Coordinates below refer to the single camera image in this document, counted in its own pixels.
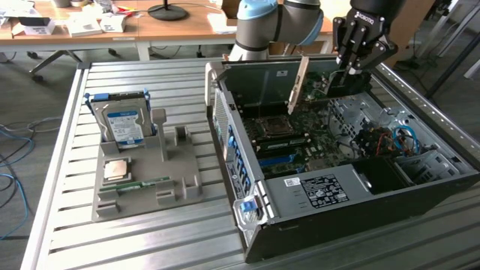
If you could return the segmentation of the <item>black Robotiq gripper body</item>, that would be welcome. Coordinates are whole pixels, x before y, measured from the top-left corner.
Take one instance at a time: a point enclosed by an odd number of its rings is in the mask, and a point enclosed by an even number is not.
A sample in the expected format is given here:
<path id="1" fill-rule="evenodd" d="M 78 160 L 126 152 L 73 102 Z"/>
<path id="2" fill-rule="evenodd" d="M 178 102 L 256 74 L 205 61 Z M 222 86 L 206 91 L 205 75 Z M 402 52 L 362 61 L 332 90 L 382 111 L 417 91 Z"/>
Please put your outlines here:
<path id="1" fill-rule="evenodd" d="M 346 22 L 360 21 L 378 35 L 388 34 L 404 3 L 402 0 L 352 0 Z"/>

